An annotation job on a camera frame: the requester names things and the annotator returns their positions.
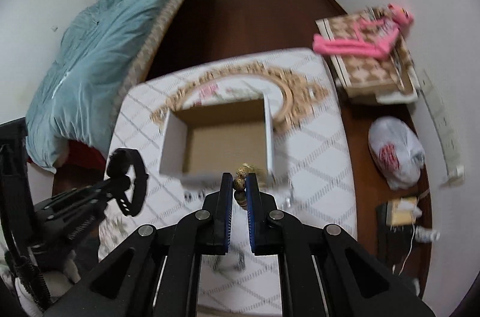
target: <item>white plastic bag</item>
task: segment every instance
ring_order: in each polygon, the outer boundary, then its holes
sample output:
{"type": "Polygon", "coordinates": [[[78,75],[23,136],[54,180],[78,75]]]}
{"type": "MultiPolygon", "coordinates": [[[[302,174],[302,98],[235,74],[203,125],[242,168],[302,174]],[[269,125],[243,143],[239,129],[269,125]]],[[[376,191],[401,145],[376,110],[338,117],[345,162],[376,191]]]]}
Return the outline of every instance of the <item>white plastic bag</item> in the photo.
{"type": "Polygon", "coordinates": [[[370,153],[392,190],[409,188],[420,178],[425,151],[412,130],[394,117],[381,117],[368,132],[370,153]]]}

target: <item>blue comforter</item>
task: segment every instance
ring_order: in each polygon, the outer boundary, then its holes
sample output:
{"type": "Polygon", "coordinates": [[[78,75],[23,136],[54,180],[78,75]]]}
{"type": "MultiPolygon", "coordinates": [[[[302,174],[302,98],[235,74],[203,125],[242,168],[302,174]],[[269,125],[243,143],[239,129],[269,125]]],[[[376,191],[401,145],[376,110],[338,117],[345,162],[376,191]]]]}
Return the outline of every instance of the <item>blue comforter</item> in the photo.
{"type": "Polygon", "coordinates": [[[35,163],[54,172],[68,140],[107,156],[113,99],[166,2],[99,0],[74,19],[26,114],[26,148],[35,163]]]}

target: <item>power strip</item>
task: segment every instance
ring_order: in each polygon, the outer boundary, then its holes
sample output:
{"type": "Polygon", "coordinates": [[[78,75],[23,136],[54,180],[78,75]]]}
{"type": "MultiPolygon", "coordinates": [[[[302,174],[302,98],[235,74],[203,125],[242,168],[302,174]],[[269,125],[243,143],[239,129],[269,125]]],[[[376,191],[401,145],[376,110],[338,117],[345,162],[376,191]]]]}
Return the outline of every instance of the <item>power strip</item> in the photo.
{"type": "Polygon", "coordinates": [[[443,158],[447,168],[447,180],[454,183],[465,179],[465,167],[460,158],[460,145],[450,119],[447,116],[445,105],[431,82],[425,70],[417,74],[420,89],[425,98],[430,116],[437,130],[440,144],[442,145],[443,158]]]}

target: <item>wooden floor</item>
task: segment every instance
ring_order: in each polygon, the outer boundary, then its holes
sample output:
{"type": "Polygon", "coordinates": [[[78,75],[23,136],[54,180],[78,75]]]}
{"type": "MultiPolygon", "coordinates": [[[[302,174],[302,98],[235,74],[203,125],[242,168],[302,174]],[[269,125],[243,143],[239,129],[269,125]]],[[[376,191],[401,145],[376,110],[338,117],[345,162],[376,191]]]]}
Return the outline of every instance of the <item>wooden floor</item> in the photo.
{"type": "MultiPolygon", "coordinates": [[[[328,0],[185,0],[173,20],[148,79],[187,67],[238,55],[282,48],[311,47],[315,20],[339,15],[328,0]]],[[[357,196],[358,241],[376,254],[375,207],[392,197],[411,195],[418,189],[392,192],[375,168],[368,151],[368,129],[379,116],[394,115],[411,125],[405,106],[365,107],[348,102],[342,118],[349,143],[357,196]]],[[[427,186],[422,174],[420,190],[427,186]]],[[[423,226],[431,226],[430,198],[424,199],[423,226]]],[[[414,250],[406,273],[420,279],[424,288],[430,246],[414,250]]]]}

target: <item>open box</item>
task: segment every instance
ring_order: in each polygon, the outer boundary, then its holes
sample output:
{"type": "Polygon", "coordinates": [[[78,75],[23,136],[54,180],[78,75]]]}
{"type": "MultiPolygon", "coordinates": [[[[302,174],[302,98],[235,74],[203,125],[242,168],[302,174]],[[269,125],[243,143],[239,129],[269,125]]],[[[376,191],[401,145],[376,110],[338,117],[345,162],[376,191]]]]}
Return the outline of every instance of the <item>open box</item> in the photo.
{"type": "Polygon", "coordinates": [[[184,184],[219,184],[244,163],[273,179],[273,131],[266,98],[200,105],[166,115],[160,174],[184,184]]]}

